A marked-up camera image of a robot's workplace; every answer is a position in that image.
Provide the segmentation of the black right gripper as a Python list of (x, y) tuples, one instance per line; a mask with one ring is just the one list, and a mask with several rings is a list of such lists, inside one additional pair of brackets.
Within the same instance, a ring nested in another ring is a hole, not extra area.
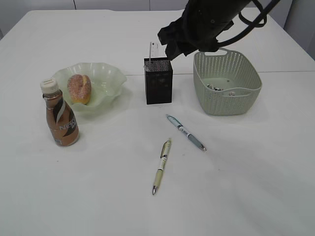
[(183, 19), (171, 22), (158, 32), (161, 45), (165, 45), (165, 54), (173, 60), (182, 53), (216, 52), (220, 47), (215, 29), (203, 23), (184, 23)]

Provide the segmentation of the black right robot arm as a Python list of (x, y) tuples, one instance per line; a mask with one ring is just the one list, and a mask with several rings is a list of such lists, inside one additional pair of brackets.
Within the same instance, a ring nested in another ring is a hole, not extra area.
[(250, 2), (248, 0), (190, 0), (180, 18), (158, 32), (169, 60), (195, 52), (215, 52), (217, 36), (233, 26), (233, 18)]

